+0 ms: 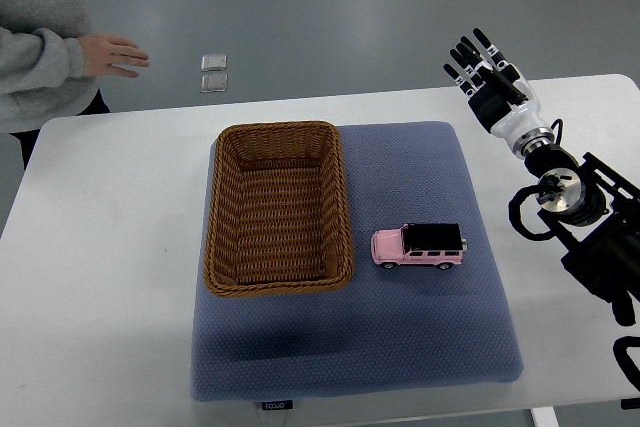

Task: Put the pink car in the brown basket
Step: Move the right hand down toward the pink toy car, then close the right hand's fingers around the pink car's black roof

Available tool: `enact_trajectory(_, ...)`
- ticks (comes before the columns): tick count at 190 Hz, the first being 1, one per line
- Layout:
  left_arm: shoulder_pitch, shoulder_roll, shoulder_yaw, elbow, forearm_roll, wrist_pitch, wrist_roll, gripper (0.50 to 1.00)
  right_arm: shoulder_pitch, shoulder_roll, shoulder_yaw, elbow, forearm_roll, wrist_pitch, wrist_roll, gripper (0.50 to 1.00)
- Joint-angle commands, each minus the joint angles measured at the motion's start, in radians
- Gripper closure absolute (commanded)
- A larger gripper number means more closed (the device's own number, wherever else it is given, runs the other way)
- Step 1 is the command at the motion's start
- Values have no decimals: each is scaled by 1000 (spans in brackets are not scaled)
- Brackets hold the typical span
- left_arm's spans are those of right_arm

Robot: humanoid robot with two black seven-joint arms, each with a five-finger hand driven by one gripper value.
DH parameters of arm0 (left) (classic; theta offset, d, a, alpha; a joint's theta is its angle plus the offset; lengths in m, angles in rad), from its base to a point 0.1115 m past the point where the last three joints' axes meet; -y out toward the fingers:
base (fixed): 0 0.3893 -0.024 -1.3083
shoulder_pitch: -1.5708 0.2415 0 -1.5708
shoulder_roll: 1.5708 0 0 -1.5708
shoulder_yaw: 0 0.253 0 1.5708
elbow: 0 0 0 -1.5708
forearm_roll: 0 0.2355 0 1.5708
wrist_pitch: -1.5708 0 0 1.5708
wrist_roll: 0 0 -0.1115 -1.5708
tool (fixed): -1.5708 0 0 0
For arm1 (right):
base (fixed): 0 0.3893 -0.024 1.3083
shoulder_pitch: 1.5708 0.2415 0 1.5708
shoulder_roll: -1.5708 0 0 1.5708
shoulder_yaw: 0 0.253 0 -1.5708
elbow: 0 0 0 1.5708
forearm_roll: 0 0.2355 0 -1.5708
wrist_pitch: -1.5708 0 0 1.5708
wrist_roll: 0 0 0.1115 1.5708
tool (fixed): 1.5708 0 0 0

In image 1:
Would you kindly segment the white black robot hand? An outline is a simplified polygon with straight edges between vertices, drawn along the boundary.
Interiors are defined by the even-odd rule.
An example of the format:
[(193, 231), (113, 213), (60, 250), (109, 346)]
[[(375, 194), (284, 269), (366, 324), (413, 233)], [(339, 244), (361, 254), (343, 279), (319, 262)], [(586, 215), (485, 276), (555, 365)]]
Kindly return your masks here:
[(479, 123), (488, 133), (503, 139), (513, 154), (530, 154), (552, 144), (555, 135), (539, 116), (540, 102), (529, 82), (517, 67), (506, 64), (503, 53), (481, 29), (474, 28), (473, 34), (497, 68), (468, 37), (462, 36), (460, 52), (450, 50), (459, 69), (448, 63), (443, 69), (469, 98), (468, 105)]

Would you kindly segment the grey sweatshirt sleeve forearm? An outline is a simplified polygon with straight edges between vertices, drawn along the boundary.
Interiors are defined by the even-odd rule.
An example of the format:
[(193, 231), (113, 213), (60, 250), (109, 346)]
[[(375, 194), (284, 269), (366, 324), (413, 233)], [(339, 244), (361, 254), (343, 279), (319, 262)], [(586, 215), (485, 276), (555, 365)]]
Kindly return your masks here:
[(84, 54), (76, 38), (38, 28), (12, 33), (1, 28), (1, 93), (58, 88), (84, 76)]

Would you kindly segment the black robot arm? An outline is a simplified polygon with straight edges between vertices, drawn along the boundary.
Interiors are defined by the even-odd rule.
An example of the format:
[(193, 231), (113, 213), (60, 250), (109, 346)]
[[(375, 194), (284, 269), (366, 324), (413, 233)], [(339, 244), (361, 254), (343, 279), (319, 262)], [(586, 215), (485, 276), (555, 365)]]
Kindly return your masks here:
[(480, 29), (461, 37), (444, 71), (465, 94), (479, 124), (504, 140), (536, 183), (508, 204), (512, 228), (536, 242), (558, 239), (564, 269), (636, 323), (639, 299), (639, 189), (591, 153), (581, 161), (561, 145), (563, 122), (544, 121), (527, 79)]

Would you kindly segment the person's bare hand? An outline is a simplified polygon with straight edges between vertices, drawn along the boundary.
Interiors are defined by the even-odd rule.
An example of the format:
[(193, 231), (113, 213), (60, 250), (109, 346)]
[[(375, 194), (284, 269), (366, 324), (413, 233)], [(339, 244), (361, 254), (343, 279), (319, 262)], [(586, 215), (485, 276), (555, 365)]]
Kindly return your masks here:
[(77, 39), (84, 57), (84, 77), (136, 78), (136, 68), (150, 66), (149, 55), (132, 40), (111, 34), (89, 34)]

